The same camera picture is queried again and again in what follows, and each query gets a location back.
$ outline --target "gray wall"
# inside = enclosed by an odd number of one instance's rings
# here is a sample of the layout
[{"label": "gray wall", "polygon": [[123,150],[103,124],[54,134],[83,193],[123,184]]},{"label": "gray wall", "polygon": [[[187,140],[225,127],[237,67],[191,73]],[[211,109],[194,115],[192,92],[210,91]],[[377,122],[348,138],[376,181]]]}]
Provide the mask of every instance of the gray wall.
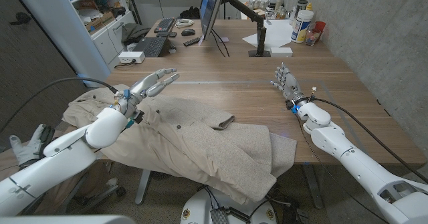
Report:
[{"label": "gray wall", "polygon": [[322,41],[428,156],[428,0],[309,2],[327,23]]}]

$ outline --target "gray cloth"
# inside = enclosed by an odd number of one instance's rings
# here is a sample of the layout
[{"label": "gray cloth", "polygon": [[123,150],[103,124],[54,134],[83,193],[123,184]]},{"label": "gray cloth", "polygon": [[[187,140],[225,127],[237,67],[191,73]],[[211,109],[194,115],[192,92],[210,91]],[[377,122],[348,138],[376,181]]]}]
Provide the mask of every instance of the gray cloth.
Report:
[{"label": "gray cloth", "polygon": [[[108,89],[89,91],[69,103],[63,120],[85,126],[112,103]],[[101,150],[108,158],[187,177],[241,204],[263,199],[276,177],[294,163],[295,140],[270,134],[266,126],[234,123],[228,112],[163,95],[144,99],[138,109],[144,112],[144,120]]]},{"label": "gray cloth", "polygon": [[127,23],[122,28],[122,43],[128,45],[139,42],[149,31],[150,28],[144,28],[136,23]]}]

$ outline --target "desk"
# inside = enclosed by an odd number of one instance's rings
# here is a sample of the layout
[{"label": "desk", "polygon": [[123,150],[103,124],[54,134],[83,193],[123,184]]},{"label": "desk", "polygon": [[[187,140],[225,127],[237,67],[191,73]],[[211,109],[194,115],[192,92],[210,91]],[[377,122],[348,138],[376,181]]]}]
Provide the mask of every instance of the desk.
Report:
[{"label": "desk", "polygon": [[[154,27],[148,37],[156,35]],[[314,204],[319,209],[323,204],[310,165],[319,162],[306,144],[296,117],[286,109],[284,97],[269,83],[275,79],[274,71],[281,66],[281,62],[289,67],[307,96],[312,86],[316,86],[317,98],[346,108],[404,161],[413,166],[426,162],[422,152],[377,103],[352,70],[340,58],[334,57],[322,42],[313,47],[302,43],[285,45],[293,50],[292,58],[250,58],[248,50],[255,47],[242,38],[255,34],[256,24],[250,20],[217,20],[215,31],[230,40],[226,45],[231,57],[225,58],[217,49],[212,35],[200,46],[185,47],[184,42],[202,35],[200,21],[196,21],[191,28],[196,35],[186,37],[181,36],[184,28],[173,29],[178,35],[169,39],[177,47],[176,53],[164,58],[146,58],[142,64],[116,69],[106,82],[131,86],[158,69],[178,69],[180,78],[165,88],[162,94],[208,104],[234,114],[238,123],[263,124],[272,133],[297,140],[295,164],[303,164]],[[226,54],[223,45],[219,45]],[[343,128],[352,143],[377,162],[383,165],[399,164],[351,118],[325,103],[316,104],[330,113],[332,120]],[[324,164],[339,164],[335,158],[316,148],[308,134],[306,138]],[[139,193],[144,194],[142,189],[147,187],[146,180],[148,173],[143,171]]]}]

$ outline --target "black keyboard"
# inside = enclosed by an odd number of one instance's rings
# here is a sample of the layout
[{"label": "black keyboard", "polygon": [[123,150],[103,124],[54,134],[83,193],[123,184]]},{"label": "black keyboard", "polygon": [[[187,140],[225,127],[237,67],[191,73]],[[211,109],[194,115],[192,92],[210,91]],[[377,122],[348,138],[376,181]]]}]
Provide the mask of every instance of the black keyboard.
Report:
[{"label": "black keyboard", "polygon": [[169,28],[174,24],[174,17],[169,17],[166,19],[162,19],[160,21],[160,23],[156,26],[156,28],[154,29],[154,32],[160,32],[160,31],[168,31]]},{"label": "black keyboard", "polygon": [[166,40],[165,37],[144,37],[133,51],[143,51],[146,57],[158,57]]}]

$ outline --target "robotic arm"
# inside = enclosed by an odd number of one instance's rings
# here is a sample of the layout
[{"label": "robotic arm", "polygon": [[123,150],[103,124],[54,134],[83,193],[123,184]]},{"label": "robotic arm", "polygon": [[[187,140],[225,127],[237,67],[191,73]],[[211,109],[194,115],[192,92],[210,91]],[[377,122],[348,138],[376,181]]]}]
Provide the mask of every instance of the robotic arm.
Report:
[{"label": "robotic arm", "polygon": [[271,82],[286,98],[287,108],[302,120],[312,142],[340,161],[364,187],[389,223],[426,223],[428,185],[391,174],[367,154],[355,147],[329,113],[305,97],[295,77],[282,63],[275,71],[280,84]]},{"label": "robotic arm", "polygon": [[179,75],[174,74],[157,82],[176,71],[158,70],[128,90],[115,93],[115,103],[103,109],[94,123],[57,138],[44,149],[45,158],[1,181],[0,216],[18,214],[50,188],[89,167],[96,160],[91,148],[110,146],[125,128],[139,123],[144,113],[136,105],[177,80]]}]

